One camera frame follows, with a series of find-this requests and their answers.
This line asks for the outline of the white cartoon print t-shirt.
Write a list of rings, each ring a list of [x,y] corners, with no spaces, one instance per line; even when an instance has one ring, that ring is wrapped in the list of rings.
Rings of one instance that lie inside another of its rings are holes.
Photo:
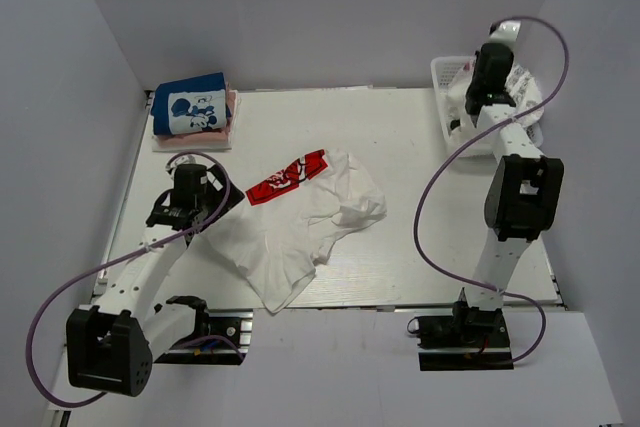
[[[456,68],[454,77],[448,85],[448,91],[444,95],[446,99],[446,125],[451,131],[459,131],[460,110],[464,107],[465,94],[470,86],[475,61],[470,60],[462,67]],[[531,72],[515,63],[506,79],[506,90],[516,103],[518,113],[537,105],[542,101],[540,89]],[[542,134],[539,120],[544,113],[540,109],[533,114],[523,117],[519,123],[525,128],[530,139],[539,146],[542,143]]]

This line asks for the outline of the white t-shirt red print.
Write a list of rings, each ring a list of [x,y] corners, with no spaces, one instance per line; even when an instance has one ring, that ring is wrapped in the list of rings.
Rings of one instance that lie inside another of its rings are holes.
[[[298,157],[244,195],[203,236],[272,314],[308,286],[336,242],[387,213],[366,168],[341,149]]]

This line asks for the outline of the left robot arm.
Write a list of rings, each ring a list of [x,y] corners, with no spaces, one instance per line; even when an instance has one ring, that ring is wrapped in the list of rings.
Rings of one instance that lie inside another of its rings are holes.
[[[155,360],[172,347],[199,346],[211,334],[205,300],[156,295],[195,236],[244,198],[223,168],[182,164],[173,186],[154,202],[141,238],[142,252],[126,261],[115,282],[90,308],[66,322],[67,373],[77,388],[138,396]]]

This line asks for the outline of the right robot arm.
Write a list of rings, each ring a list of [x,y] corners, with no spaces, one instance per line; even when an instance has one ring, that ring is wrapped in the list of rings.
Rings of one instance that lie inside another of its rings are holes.
[[[565,171],[562,160],[545,156],[515,120],[516,104],[506,90],[513,61],[506,45],[484,44],[465,99],[472,132],[485,135],[497,162],[484,203],[486,243],[451,321],[453,337],[466,346],[498,328],[517,263],[554,222]]]

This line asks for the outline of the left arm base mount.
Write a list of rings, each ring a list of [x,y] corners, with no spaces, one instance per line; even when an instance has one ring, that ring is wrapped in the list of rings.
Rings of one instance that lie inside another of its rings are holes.
[[[156,364],[240,366],[248,353],[253,330],[252,310],[220,311],[208,308],[196,296],[173,296],[167,307],[185,307],[194,314],[188,335],[176,340]]]

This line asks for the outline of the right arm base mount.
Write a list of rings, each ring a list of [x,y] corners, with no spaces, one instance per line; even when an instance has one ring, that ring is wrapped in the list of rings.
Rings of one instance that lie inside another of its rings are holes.
[[[500,308],[472,307],[461,295],[445,315],[421,315],[407,323],[418,340],[423,372],[511,370],[511,342]]]

